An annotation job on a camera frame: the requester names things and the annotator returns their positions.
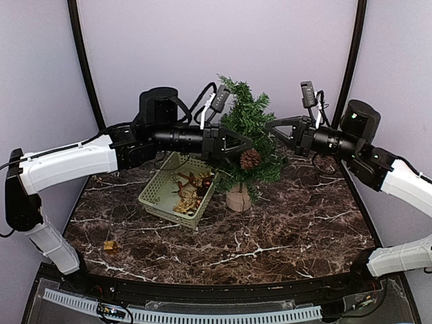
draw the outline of small gold object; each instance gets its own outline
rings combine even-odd
[[[108,254],[117,254],[119,249],[119,244],[116,241],[105,241],[103,250]]]

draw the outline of brown marble surface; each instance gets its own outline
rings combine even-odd
[[[167,284],[264,284],[349,270],[373,239],[342,177],[290,153],[281,181],[261,184],[252,208],[235,213],[211,199],[197,230],[146,213],[138,195],[153,163],[93,176],[65,237],[93,273]],[[318,161],[333,165],[332,159]],[[107,254],[104,241],[119,252]]]

